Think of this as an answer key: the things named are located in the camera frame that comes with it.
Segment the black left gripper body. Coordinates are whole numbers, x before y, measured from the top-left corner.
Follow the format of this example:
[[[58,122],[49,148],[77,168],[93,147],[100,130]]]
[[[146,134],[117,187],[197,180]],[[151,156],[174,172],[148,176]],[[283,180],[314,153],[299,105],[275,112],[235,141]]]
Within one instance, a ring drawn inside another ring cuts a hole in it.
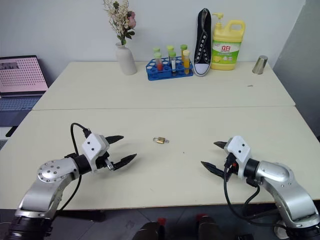
[[[114,164],[112,161],[109,160],[110,154],[106,151],[102,156],[97,157],[95,160],[96,168],[102,169],[102,168],[108,168],[110,171],[114,170]]]

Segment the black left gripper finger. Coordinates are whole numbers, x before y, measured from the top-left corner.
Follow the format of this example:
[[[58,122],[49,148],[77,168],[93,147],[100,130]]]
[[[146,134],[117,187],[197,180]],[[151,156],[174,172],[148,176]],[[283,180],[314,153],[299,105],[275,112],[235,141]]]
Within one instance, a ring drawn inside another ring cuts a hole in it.
[[[137,154],[131,154],[128,155],[124,158],[122,158],[119,162],[113,163],[113,170],[116,171],[124,166],[126,166],[127,164],[129,164],[135,157],[137,156]]]
[[[109,145],[114,144],[120,140],[122,140],[124,136],[122,135],[113,135],[105,137],[105,140],[108,142]]]

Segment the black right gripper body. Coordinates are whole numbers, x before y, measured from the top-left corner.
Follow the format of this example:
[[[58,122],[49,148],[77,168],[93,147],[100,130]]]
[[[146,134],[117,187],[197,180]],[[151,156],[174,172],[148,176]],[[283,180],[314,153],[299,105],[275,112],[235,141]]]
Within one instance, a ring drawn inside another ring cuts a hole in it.
[[[226,157],[226,161],[224,164],[224,167],[226,169],[225,176],[230,177],[232,174],[238,175],[238,163],[237,158],[234,156],[233,153],[229,153]]]

